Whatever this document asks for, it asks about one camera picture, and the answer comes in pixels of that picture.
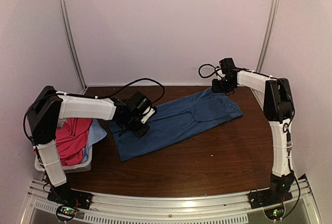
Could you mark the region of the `dark blue polo shirt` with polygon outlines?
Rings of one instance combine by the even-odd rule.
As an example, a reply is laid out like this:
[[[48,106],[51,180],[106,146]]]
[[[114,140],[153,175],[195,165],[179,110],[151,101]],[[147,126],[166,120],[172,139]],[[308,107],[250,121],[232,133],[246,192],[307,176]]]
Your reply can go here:
[[[158,105],[158,112],[148,120],[147,133],[137,138],[109,123],[121,161],[127,161],[176,144],[243,115],[238,104],[224,93],[211,88]]]

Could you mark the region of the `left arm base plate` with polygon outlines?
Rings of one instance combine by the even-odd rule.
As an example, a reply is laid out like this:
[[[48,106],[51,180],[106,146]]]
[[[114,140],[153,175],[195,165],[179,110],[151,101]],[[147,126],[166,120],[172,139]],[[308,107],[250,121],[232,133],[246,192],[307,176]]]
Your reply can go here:
[[[65,206],[70,206],[72,208],[89,210],[92,201],[92,194],[73,189],[51,189],[48,193],[47,200]]]

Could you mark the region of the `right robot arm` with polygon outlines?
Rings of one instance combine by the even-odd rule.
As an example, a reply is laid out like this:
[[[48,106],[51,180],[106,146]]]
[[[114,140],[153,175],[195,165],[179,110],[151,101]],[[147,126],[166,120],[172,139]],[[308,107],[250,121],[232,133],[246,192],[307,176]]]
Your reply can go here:
[[[273,141],[273,167],[266,200],[277,204],[289,192],[295,179],[291,135],[295,107],[289,81],[236,67],[232,58],[220,60],[215,74],[217,78],[212,81],[212,89],[216,92],[232,94],[238,86],[245,86],[262,94],[262,110]]]

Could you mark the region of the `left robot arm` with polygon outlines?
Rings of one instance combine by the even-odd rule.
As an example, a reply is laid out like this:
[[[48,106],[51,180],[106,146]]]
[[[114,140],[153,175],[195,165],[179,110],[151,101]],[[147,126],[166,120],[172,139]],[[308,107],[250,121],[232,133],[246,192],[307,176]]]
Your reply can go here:
[[[63,205],[75,200],[56,148],[56,128],[60,119],[84,118],[113,121],[137,138],[149,130],[147,120],[157,113],[153,102],[141,92],[126,100],[114,96],[85,96],[56,91],[46,86],[28,108],[24,120],[29,123],[29,137],[37,157],[49,178],[54,196]]]

